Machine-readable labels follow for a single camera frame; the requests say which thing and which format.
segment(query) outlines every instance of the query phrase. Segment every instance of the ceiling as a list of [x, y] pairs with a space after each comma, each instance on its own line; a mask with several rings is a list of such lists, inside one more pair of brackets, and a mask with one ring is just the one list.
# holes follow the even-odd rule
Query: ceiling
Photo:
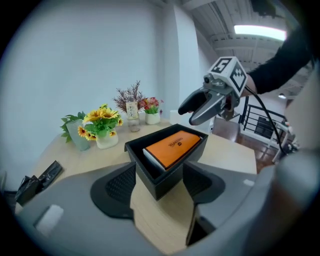
[[[256, 35], [237, 35], [234, 25], [259, 25], [286, 30], [284, 19], [262, 17], [253, 12], [250, 0], [182, 0], [192, 15], [195, 26], [208, 40], [218, 56], [236, 56], [246, 71], [271, 59], [282, 41]], [[279, 90], [294, 97], [304, 86], [311, 72], [308, 64]]]

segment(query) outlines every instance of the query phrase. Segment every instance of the dried branch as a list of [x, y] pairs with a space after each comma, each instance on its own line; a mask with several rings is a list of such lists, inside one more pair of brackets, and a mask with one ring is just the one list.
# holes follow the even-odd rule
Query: dried branch
[[121, 90], [120, 88], [116, 89], [119, 95], [117, 97], [114, 97], [112, 100], [115, 102], [115, 105], [118, 109], [127, 113], [126, 102], [128, 100], [129, 95], [133, 95], [133, 98], [138, 102], [138, 111], [142, 109], [140, 101], [146, 97], [142, 94], [141, 91], [138, 91], [139, 85], [140, 81], [136, 81], [135, 84], [131, 85], [131, 87], [129, 87], [126, 90]]

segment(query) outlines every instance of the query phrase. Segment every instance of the black sleeve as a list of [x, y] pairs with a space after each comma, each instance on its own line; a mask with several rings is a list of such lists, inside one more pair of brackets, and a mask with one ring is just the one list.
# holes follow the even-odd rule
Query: black sleeve
[[301, 28], [293, 31], [278, 49], [275, 56], [248, 74], [258, 94], [280, 88], [311, 59], [307, 41]]

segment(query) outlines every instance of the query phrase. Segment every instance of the black cable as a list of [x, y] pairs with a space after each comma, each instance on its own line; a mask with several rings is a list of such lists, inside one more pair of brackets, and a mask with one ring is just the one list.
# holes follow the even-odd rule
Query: black cable
[[262, 100], [260, 99], [260, 97], [259, 97], [253, 90], [251, 90], [248, 86], [245, 86], [244, 88], [245, 88], [249, 93], [251, 93], [251, 94], [256, 98], [256, 100], [260, 103], [261, 107], [263, 108], [265, 114], [267, 115], [267, 117], [268, 117], [268, 119], [269, 119], [269, 121], [270, 121], [270, 123], [271, 123], [271, 125], [272, 125], [272, 127], [273, 127], [274, 133], [275, 133], [275, 135], [276, 135], [276, 139], [277, 139], [278, 142], [279, 142], [279, 149], [281, 150], [282, 153], [284, 153], [284, 155], [287, 155], [287, 153], [284, 151], [284, 149], [283, 149], [282, 146], [281, 146], [281, 140], [280, 140], [280, 136], [279, 136], [278, 130], [277, 130], [277, 128], [276, 128], [275, 123], [272, 121], [272, 118], [271, 118], [268, 110], [266, 109], [265, 104], [262, 102]]

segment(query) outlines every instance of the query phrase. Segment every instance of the yellow flower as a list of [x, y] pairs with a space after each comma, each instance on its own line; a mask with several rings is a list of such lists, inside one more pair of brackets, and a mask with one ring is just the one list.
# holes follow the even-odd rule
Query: yellow flower
[[78, 127], [78, 134], [79, 134], [80, 137], [85, 137], [86, 136], [86, 130], [82, 126], [79, 126]]
[[111, 110], [109, 107], [100, 109], [100, 117], [102, 118], [111, 119], [116, 118], [118, 115], [118, 111]]
[[83, 123], [92, 122], [92, 121], [95, 121], [95, 120], [97, 120], [99, 118], [100, 118], [100, 116], [98, 114], [98, 111], [97, 110], [92, 110], [89, 114], [87, 114], [84, 117]]
[[113, 131], [110, 131], [110, 137], [113, 137], [113, 136], [115, 136], [117, 133], [113, 130]]
[[85, 133], [85, 138], [87, 139], [87, 141], [96, 141], [97, 140], [97, 137], [88, 131]]
[[108, 107], [108, 104], [102, 104], [101, 106], [100, 106], [100, 109], [106, 109]]
[[119, 120], [118, 120], [118, 126], [122, 126], [124, 124], [124, 121], [120, 118]]

